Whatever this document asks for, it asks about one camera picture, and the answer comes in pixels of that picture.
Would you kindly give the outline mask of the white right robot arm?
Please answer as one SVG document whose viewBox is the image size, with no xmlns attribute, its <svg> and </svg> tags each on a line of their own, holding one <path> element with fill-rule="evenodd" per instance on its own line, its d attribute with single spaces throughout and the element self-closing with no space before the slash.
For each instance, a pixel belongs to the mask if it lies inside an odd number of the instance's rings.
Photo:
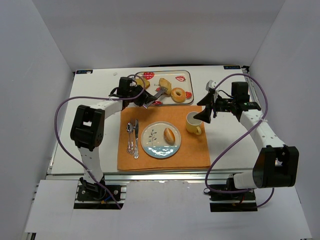
<svg viewBox="0 0 320 240">
<path fill-rule="evenodd" d="M 227 180 L 229 191 L 292 187 L 296 183 L 299 151 L 279 139 L 257 102 L 250 101 L 247 82 L 232 82 L 230 98 L 222 98 L 216 82 L 206 85 L 207 95 L 198 102 L 204 110 L 194 119 L 210 123 L 218 112 L 232 113 L 246 128 L 259 152 L 251 172 L 235 173 Z"/>
</svg>

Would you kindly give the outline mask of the long brown pastry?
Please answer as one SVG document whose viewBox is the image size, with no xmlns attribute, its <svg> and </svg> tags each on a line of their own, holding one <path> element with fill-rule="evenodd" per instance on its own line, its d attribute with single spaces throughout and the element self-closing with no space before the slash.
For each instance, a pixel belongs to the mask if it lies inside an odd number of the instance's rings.
<svg viewBox="0 0 320 240">
<path fill-rule="evenodd" d="M 159 79 L 159 86 L 160 87 L 163 87 L 163 88 L 166 88 L 166 92 L 165 94 L 167 96 L 170 96 L 171 95 L 171 92 L 172 92 L 172 84 L 165 78 L 160 78 Z"/>
</svg>

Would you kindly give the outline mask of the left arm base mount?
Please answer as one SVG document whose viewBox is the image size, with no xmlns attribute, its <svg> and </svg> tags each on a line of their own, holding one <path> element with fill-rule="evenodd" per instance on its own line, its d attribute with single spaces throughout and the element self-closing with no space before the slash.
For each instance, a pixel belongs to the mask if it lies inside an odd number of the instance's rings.
<svg viewBox="0 0 320 240">
<path fill-rule="evenodd" d="M 105 189 L 102 189 L 101 193 L 90 192 L 78 181 L 73 208 L 75 210 L 120 210 L 111 195 L 122 208 L 126 198 L 127 186 L 107 184 L 106 187 L 111 194 Z"/>
</svg>

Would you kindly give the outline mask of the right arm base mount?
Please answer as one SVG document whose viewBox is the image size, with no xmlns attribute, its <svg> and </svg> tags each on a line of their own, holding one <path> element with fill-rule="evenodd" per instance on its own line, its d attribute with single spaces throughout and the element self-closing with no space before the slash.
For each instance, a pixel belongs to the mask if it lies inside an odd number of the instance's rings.
<svg viewBox="0 0 320 240">
<path fill-rule="evenodd" d="M 256 195 L 253 191 L 244 193 L 217 193 L 207 187 L 203 193 L 209 196 L 212 213 L 257 212 Z"/>
</svg>

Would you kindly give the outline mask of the silver serving tongs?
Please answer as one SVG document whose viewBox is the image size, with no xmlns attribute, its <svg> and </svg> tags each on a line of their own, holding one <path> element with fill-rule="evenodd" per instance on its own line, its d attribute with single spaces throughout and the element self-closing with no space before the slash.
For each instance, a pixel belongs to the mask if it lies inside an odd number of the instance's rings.
<svg viewBox="0 0 320 240">
<path fill-rule="evenodd" d="M 167 88 L 166 87 L 160 87 L 160 90 L 155 94 L 152 95 L 151 97 L 149 97 L 146 101 L 146 103 L 144 103 L 142 106 L 144 108 L 148 108 L 149 106 L 151 106 L 161 95 L 164 95 L 167 92 Z"/>
</svg>

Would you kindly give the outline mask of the sesame bread roll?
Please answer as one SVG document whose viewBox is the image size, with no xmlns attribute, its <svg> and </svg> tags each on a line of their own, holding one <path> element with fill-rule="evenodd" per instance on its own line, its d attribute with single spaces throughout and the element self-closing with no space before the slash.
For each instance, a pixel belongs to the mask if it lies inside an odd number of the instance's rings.
<svg viewBox="0 0 320 240">
<path fill-rule="evenodd" d="M 169 144 L 173 145 L 176 141 L 175 134 L 170 128 L 165 128 L 163 131 L 164 140 Z"/>
</svg>

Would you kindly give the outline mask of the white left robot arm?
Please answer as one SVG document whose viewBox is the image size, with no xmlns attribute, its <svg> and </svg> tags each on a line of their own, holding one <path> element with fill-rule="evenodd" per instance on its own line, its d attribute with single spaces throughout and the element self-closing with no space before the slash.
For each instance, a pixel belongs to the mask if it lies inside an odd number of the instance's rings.
<svg viewBox="0 0 320 240">
<path fill-rule="evenodd" d="M 80 178 L 85 191 L 92 195 L 105 193 L 104 174 L 101 169 L 99 146 L 104 137 L 105 120 L 124 110 L 130 103 L 147 108 L 157 96 L 147 92 L 146 78 L 131 74 L 121 77 L 118 87 L 108 98 L 99 98 L 93 105 L 79 105 L 72 123 L 70 138 L 78 148 L 84 165 L 84 177 Z"/>
</svg>

